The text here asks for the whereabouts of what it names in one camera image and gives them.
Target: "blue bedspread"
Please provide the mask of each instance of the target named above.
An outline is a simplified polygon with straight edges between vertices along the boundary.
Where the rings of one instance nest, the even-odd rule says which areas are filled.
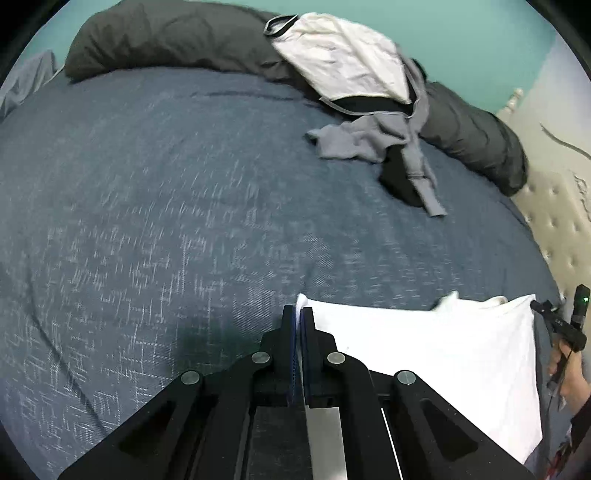
[[[299,292],[557,300],[492,183],[424,143],[449,213],[430,218],[379,166],[319,160],[304,134],[330,121],[288,86],[166,68],[58,76],[5,120],[0,420],[41,480],[180,372],[253,351]]]

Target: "white pillowcase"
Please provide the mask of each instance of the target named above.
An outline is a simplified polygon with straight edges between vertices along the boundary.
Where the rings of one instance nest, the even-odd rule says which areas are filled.
[[[477,302],[452,292],[424,312],[351,307],[299,295],[297,317],[302,307],[312,307],[316,328],[334,335],[340,352],[370,370],[415,372],[524,463],[542,439],[532,300],[535,295]]]

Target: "beige headboard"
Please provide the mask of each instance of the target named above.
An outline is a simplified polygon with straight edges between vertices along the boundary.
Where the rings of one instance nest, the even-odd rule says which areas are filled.
[[[560,293],[570,297],[580,283],[591,287],[591,157],[539,119],[515,114],[520,96],[518,89],[497,114],[519,136],[530,161],[528,182],[512,199]],[[591,338],[589,322],[585,330]]]

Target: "dark gray pillow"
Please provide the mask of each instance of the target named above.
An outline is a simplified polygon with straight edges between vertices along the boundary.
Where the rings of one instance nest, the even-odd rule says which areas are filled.
[[[503,194],[517,193],[527,181],[528,161],[515,132],[445,85],[427,82],[425,87],[429,117],[421,137],[485,176]]]
[[[83,80],[132,67],[205,67],[287,81],[292,68],[263,35],[275,15],[237,5],[124,0],[82,25],[64,71]]]

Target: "teal wall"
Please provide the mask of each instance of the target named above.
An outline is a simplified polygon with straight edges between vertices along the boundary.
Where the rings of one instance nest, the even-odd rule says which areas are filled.
[[[45,48],[63,62],[86,18],[115,0],[70,0],[21,58]],[[425,67],[431,80],[495,112],[533,85],[555,32],[526,0],[239,0],[279,13],[316,11],[378,30]]]

